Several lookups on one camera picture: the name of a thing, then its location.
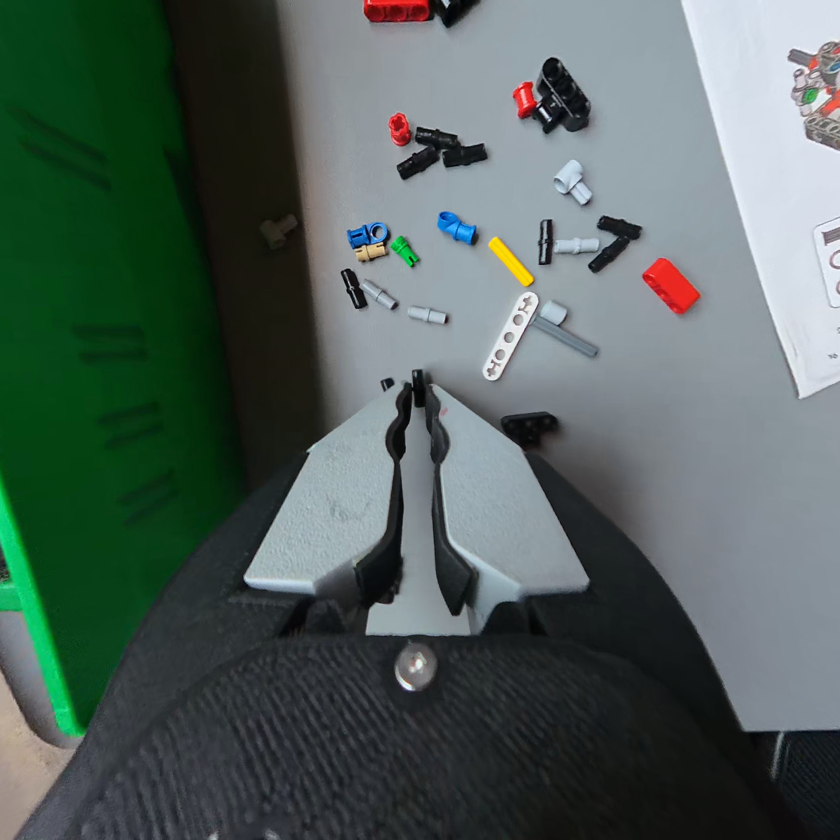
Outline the red three-hole lego beam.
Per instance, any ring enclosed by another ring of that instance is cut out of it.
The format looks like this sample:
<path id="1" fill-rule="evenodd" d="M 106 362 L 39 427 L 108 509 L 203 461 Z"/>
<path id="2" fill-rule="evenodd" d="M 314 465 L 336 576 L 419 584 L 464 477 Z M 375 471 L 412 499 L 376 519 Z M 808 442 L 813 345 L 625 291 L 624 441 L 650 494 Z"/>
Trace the red three-hole lego beam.
<path id="1" fill-rule="evenodd" d="M 373 24 L 422 23 L 432 16 L 430 1 L 363 1 L 364 16 Z"/>

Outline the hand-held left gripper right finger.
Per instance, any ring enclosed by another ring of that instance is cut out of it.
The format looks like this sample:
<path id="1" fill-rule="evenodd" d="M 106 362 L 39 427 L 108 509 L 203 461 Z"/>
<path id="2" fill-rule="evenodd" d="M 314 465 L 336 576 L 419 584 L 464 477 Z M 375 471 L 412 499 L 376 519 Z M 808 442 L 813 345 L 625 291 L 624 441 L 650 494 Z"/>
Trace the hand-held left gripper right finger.
<path id="1" fill-rule="evenodd" d="M 470 632 L 504 603 L 577 595 L 590 577 L 523 450 L 442 387 L 426 387 L 438 587 Z"/>

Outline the dark cloth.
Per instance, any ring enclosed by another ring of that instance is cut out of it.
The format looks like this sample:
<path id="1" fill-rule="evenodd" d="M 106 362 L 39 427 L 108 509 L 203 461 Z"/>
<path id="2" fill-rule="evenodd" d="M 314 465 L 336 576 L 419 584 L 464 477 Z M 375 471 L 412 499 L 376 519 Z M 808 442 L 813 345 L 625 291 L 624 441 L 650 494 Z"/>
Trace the dark cloth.
<path id="1" fill-rule="evenodd" d="M 812 838 L 839 838 L 839 730 L 763 731 L 750 739 Z"/>

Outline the red two-hole lego beam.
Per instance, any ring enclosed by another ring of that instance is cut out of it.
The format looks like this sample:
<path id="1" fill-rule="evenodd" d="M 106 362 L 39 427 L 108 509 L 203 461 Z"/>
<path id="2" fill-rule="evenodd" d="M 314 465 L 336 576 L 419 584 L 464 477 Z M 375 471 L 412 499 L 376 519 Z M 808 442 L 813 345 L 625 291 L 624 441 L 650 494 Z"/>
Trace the red two-hole lego beam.
<path id="1" fill-rule="evenodd" d="M 644 283 L 678 316 L 683 316 L 700 300 L 698 289 L 667 258 L 658 258 L 642 274 Z"/>

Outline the green plastic bin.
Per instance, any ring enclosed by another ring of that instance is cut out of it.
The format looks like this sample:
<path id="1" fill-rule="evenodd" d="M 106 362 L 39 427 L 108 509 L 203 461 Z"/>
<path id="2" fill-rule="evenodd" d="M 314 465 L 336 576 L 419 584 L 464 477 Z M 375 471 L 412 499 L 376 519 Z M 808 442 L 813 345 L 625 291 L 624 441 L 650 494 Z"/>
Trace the green plastic bin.
<path id="1" fill-rule="evenodd" d="M 58 729 L 242 497 L 160 2 L 2 2 L 2 551 Z"/>

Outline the yellow lego axle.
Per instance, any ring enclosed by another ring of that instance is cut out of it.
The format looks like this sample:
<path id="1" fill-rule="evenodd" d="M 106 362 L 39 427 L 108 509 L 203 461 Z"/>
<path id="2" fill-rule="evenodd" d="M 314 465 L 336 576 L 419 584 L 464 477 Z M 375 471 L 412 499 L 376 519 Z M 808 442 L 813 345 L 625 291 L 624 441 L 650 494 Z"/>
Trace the yellow lego axle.
<path id="1" fill-rule="evenodd" d="M 499 237 L 493 237 L 488 247 L 523 287 L 530 287 L 534 283 L 533 274 Z"/>

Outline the lego instruction booklet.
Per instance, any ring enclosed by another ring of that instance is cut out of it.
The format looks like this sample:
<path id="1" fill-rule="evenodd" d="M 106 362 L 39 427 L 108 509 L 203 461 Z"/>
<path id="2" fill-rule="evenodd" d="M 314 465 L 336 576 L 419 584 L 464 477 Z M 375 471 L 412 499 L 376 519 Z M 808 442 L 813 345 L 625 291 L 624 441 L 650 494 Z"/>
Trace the lego instruction booklet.
<path id="1" fill-rule="evenodd" d="M 681 3 L 799 398 L 839 380 L 839 2 Z"/>

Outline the dark tan lego connector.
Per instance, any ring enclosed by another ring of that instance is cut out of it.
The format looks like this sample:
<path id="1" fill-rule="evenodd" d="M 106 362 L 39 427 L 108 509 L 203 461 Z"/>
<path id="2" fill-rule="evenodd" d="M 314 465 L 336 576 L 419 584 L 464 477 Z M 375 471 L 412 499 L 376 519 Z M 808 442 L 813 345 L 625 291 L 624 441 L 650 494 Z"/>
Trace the dark tan lego connector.
<path id="1" fill-rule="evenodd" d="M 297 217 L 289 213 L 280 219 L 267 219 L 259 225 L 259 232 L 267 247 L 274 251 L 285 247 L 289 235 L 298 228 Z"/>

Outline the grey lego axle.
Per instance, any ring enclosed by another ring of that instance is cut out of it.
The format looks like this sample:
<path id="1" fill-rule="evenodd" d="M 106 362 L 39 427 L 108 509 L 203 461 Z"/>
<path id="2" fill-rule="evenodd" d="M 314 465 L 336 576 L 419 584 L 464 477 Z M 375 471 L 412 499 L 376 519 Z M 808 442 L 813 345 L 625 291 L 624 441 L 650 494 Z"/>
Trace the grey lego axle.
<path id="1" fill-rule="evenodd" d="M 589 359 L 596 357 L 599 353 L 598 348 L 594 345 L 574 336 L 571 332 L 563 329 L 559 324 L 555 324 L 542 316 L 534 316 L 533 320 L 529 324 L 529 328 L 536 329 L 549 335 L 561 342 L 564 346 Z"/>

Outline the black lego beam with pins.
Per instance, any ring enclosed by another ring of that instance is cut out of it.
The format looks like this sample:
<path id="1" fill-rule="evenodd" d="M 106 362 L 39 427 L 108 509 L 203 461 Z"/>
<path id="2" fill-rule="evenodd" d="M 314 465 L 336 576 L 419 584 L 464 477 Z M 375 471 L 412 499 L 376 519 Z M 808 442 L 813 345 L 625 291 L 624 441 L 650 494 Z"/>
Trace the black lego beam with pins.
<path id="1" fill-rule="evenodd" d="M 588 127 L 592 104 L 560 58 L 552 56 L 543 62 L 536 90 L 533 117 L 543 134 L 558 128 L 573 133 Z"/>

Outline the white thin lego liftarm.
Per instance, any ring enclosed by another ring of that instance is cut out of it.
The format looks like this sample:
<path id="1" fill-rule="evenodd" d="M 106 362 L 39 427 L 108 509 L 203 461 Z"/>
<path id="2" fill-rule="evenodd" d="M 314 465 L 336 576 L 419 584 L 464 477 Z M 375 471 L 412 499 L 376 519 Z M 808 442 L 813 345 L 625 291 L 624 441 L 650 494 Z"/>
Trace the white thin lego liftarm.
<path id="1" fill-rule="evenodd" d="M 515 300 L 482 366 L 485 380 L 496 382 L 501 378 L 538 308 L 539 297 L 532 291 Z"/>

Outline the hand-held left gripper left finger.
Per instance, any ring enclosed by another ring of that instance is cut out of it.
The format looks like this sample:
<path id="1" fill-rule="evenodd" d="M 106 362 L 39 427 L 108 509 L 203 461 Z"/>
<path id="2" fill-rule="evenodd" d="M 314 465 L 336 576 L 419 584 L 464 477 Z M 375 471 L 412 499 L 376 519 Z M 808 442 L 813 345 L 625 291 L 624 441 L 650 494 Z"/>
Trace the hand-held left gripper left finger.
<path id="1" fill-rule="evenodd" d="M 310 447 L 245 573 L 255 590 L 371 606 L 402 569 L 413 389 L 393 385 Z"/>

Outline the light grey lego elbow connector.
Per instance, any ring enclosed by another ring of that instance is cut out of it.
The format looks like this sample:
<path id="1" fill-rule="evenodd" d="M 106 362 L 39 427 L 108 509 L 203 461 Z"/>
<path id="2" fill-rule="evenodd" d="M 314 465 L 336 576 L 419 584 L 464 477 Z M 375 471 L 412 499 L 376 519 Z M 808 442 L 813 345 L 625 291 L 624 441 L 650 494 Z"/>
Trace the light grey lego elbow connector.
<path id="1" fill-rule="evenodd" d="M 582 207 L 592 200 L 592 191 L 584 182 L 583 166 L 575 159 L 569 160 L 557 172 L 553 185 L 558 193 L 571 196 Z"/>

